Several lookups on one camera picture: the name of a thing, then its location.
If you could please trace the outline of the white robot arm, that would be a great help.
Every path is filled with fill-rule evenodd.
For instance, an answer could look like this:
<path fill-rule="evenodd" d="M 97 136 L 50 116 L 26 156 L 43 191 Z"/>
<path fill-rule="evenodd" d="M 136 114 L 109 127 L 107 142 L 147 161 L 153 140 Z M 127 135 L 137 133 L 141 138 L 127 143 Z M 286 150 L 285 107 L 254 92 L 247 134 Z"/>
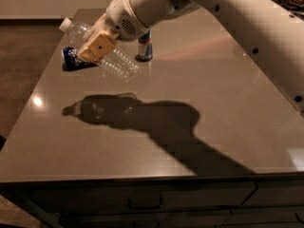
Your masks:
<path fill-rule="evenodd" d="M 298 110 L 304 110 L 304 21 L 271 0 L 113 0 L 78 50 L 93 62 L 154 25 L 203 7 Z"/>

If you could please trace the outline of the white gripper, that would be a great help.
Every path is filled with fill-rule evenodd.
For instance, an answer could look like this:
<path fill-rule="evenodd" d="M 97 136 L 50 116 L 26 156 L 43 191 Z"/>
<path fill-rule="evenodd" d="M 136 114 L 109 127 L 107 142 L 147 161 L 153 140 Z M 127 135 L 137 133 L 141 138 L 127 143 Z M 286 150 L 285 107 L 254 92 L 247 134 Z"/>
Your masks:
<path fill-rule="evenodd" d="M 149 28 L 136 16 L 131 0 L 113 0 L 105 12 L 105 23 L 118 34 L 122 41 L 134 41 L 145 35 Z M 77 56 L 84 62 L 102 59 L 116 47 L 115 39 L 106 31 L 90 35 L 85 43 L 77 49 Z"/>

